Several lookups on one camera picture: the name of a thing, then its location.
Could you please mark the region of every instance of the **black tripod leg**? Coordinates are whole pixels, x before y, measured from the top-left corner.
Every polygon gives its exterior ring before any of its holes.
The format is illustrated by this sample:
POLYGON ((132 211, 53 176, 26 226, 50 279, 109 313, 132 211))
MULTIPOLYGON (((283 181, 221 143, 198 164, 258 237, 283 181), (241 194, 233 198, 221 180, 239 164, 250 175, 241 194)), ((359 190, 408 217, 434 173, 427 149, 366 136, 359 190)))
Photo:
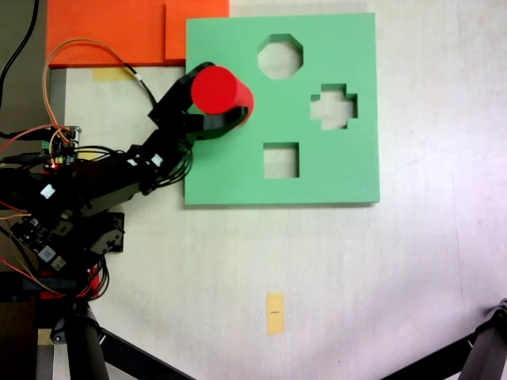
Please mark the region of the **black tripod leg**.
POLYGON ((470 342, 473 341, 474 334, 465 336, 383 380, 445 380, 450 378, 462 370, 471 351, 470 342))
POLYGON ((477 335, 459 380, 500 380, 507 359, 507 341, 494 325, 477 335))
POLYGON ((101 346, 105 361, 133 378, 139 380, 195 380, 106 329, 102 329, 101 346))
POLYGON ((93 321, 79 315, 69 317, 65 337, 72 380, 109 380, 93 321))

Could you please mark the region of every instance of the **robotic arm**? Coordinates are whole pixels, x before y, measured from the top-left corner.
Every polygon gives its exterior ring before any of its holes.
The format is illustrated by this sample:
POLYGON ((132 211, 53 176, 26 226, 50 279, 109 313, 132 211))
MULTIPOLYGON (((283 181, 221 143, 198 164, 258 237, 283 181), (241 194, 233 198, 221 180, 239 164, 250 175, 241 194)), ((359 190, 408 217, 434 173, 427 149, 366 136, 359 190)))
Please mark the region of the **robotic arm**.
POLYGON ((42 173, 0 171, 0 200, 31 214, 13 227, 13 235, 38 256, 43 269, 78 278, 102 255, 121 252, 123 215, 107 210, 137 192, 147 196, 183 179, 196 140, 216 139, 246 120, 245 106, 219 115, 188 113, 196 76, 212 66, 199 65, 171 87, 149 114, 158 129, 127 153, 111 150, 98 161, 80 161, 74 147, 62 147, 59 154, 76 158, 70 165, 47 166, 42 173))

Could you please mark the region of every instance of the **red cylinder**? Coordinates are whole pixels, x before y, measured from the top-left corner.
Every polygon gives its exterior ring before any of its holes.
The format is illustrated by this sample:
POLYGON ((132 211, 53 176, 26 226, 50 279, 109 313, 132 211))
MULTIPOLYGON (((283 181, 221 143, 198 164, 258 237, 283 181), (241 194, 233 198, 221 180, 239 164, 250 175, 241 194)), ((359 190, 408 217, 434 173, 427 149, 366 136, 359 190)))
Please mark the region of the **red cylinder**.
POLYGON ((248 107, 245 121, 255 105, 250 89, 221 66, 210 66, 202 70, 193 81, 191 96, 196 107, 207 115, 219 115, 240 106, 248 107))

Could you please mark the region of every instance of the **white table surface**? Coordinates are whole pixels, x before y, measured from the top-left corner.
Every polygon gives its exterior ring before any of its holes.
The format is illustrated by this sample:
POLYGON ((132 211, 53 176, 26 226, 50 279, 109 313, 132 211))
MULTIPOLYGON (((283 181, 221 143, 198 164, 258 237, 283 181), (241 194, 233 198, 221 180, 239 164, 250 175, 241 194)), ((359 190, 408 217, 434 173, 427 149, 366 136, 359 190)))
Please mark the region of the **white table surface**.
MULTIPOLYGON (((507 2, 265 3, 231 0, 232 16, 376 13, 381 202, 185 208, 181 184, 137 195, 92 308, 197 379, 382 378, 507 295, 507 2), (285 297, 276 336, 268 292, 285 297)), ((140 72, 156 97, 183 74, 140 72)), ((67 71, 65 123, 85 144, 142 143, 154 130, 143 91, 91 78, 67 71)))

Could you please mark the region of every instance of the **orange foam board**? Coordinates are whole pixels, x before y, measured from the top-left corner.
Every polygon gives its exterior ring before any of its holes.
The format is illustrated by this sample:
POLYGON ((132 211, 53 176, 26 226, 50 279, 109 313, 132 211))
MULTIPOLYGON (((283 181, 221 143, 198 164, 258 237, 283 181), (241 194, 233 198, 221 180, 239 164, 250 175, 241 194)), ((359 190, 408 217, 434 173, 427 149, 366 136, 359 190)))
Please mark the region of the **orange foam board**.
MULTIPOLYGON (((183 64, 186 18, 228 14, 229 0, 48 0, 46 56, 65 40, 93 38, 133 66, 183 64), (166 1, 175 14, 166 12, 166 1)), ((91 44, 64 47, 51 62, 51 67, 114 66, 121 66, 116 57, 91 44)))
POLYGON ((229 17, 229 0, 166 0, 166 62, 184 65, 186 21, 189 18, 229 17))

